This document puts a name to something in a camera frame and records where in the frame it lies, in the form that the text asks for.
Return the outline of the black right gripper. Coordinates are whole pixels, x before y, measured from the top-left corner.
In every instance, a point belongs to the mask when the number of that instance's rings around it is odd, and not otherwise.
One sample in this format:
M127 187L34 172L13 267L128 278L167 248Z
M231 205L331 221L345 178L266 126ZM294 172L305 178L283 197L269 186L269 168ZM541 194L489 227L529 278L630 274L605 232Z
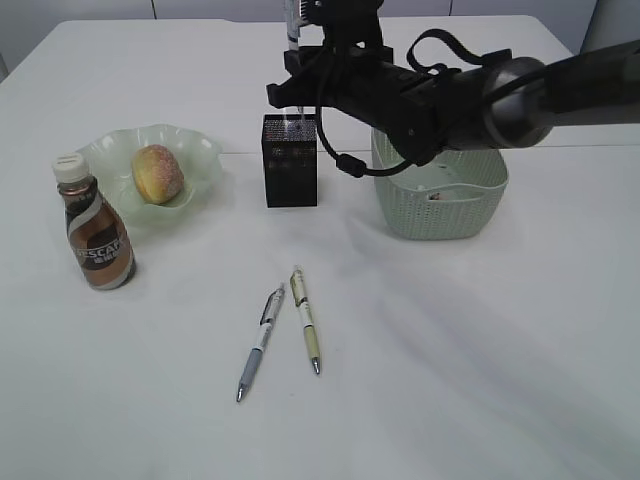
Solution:
M333 108L382 131L405 162L424 165L447 148L448 119L438 112L450 69L436 63L407 69L387 46L340 48L324 43L284 52L290 74L266 86L275 108Z

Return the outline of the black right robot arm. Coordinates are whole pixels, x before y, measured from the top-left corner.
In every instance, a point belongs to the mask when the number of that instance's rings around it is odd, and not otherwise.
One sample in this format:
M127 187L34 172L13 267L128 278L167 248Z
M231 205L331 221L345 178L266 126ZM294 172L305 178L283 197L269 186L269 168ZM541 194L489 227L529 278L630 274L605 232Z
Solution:
M401 158L424 165L444 150L520 149L558 126L639 121L639 44L587 52L550 65L531 57L439 75L386 53L340 55L304 47L290 78L267 87L276 108L321 105L381 132Z

